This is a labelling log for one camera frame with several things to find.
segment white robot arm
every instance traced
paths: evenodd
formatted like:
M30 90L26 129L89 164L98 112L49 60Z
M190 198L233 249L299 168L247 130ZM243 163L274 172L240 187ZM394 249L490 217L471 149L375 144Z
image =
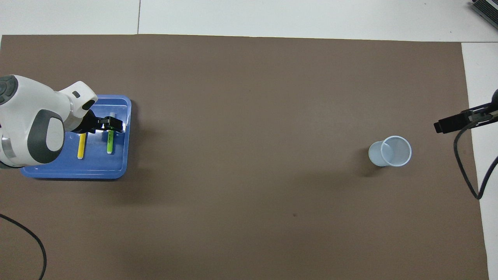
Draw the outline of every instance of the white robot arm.
M54 91L22 76L0 77L0 168L52 162L67 131L123 132L121 121L95 117L90 107L97 100L81 81Z

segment blue tray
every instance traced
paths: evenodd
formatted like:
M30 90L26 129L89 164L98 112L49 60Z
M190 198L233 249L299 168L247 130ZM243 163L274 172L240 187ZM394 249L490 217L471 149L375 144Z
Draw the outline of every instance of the blue tray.
M60 155L51 163L21 168L21 173L32 178L61 179L117 179L126 172L128 162L129 125L131 101L124 95L98 95L92 106L97 117L116 114L123 121L124 132L114 132L114 150L107 154L108 132L96 131L87 134L85 155L78 159L79 135L66 132Z

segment white table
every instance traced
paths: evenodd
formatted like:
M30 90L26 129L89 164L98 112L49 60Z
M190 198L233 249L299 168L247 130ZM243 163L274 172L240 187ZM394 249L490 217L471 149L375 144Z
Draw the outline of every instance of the white table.
M498 30L473 12L469 3L470 0L2 0L0 39L2 34L154 33L462 42L472 107L489 102L498 88ZM455 113L460 109L463 108L455 108ZM498 154L498 126L474 129L472 136L480 183ZM455 187L466 186L462 180L462 185ZM473 199L470 192L468 199ZM498 279L496 174L481 199L481 211L489 276Z

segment brown paper surface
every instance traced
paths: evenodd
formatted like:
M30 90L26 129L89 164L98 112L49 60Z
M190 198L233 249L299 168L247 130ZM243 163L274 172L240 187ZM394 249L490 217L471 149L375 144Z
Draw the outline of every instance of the brown paper surface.
M4 35L7 74L133 102L119 180L0 171L0 213L41 238L48 280L488 278L455 133L432 125L469 107L459 43ZM412 159L376 167L390 135ZM0 279L41 270L3 220L0 260Z

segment clear plastic cup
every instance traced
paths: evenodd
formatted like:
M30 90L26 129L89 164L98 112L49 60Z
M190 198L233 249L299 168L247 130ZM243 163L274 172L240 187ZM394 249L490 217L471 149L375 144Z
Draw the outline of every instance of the clear plastic cup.
M377 166L403 166L411 159L411 146L401 136L389 136L370 146L369 158Z

